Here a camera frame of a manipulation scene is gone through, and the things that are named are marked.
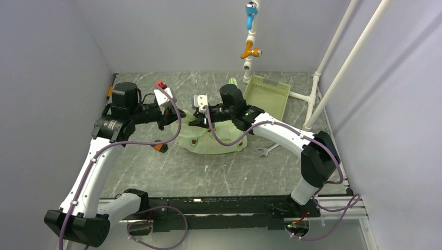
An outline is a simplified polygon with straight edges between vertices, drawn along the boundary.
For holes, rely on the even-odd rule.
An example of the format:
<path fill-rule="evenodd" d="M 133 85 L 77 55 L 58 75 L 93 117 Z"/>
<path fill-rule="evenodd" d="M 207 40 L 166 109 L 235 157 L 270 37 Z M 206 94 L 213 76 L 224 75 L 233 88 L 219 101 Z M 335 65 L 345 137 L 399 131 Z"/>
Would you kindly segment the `light green plastic bag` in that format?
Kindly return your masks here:
<path fill-rule="evenodd" d="M 217 155 L 239 152 L 248 145 L 247 136 L 244 135 L 243 131 L 236 128 L 232 122 L 235 107 L 245 107 L 245 100 L 242 97 L 242 92 L 237 88 L 236 81 L 230 79 L 229 82 L 220 89 L 220 95 L 222 102 L 215 105 L 224 105 L 225 121 L 216 122 L 214 123 L 215 126 L 213 126 L 207 108 L 206 115 L 209 128 L 191 127 L 188 123 L 198 117 L 198 112 L 193 108 L 194 112 L 184 110 L 184 114 L 180 120 L 181 130 L 177 137 L 177 142 L 180 147 L 195 154 Z M 208 106 L 213 106 L 209 103 L 208 97 L 207 99 Z"/>

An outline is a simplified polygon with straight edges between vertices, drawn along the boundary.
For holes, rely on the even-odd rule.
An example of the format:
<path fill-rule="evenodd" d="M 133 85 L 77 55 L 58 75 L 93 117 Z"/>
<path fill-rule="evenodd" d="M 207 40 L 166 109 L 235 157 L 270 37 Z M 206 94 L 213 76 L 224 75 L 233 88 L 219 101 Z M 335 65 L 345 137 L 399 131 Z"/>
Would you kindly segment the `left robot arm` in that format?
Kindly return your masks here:
<path fill-rule="evenodd" d="M 114 86 L 94 124 L 87 157 L 72 189 L 60 207 L 48 210 L 44 217 L 45 224 L 58 236 L 58 249 L 64 249 L 66 242 L 99 247 L 112 226 L 127 216 L 142 219 L 149 214 L 145 191 L 128 189 L 106 205 L 100 205 L 100 198 L 116 159 L 131 144 L 137 125 L 155 122 L 163 130 L 184 116 L 173 91 L 164 83 L 155 83 L 153 96 L 154 101 L 146 103 L 135 83 Z"/>

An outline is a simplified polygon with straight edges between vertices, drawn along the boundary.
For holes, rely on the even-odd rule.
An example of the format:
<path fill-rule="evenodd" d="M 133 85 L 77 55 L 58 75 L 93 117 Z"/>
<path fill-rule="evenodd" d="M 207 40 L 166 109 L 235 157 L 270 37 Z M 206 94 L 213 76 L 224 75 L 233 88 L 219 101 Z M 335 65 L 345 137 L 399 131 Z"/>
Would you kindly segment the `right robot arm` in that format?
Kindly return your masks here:
<path fill-rule="evenodd" d="M 296 154 L 301 160 L 301 179 L 287 202 L 290 214 L 302 215 L 307 203 L 324 185 L 343 182 L 340 159 L 327 132 L 300 130 L 272 117 L 265 110 L 248 104 L 234 84 L 222 86 L 219 93 L 222 103 L 217 105 L 209 105 L 206 95 L 193 97 L 195 120 L 189 125 L 214 132 L 216 122 L 231 121 L 244 135 L 266 138 Z"/>

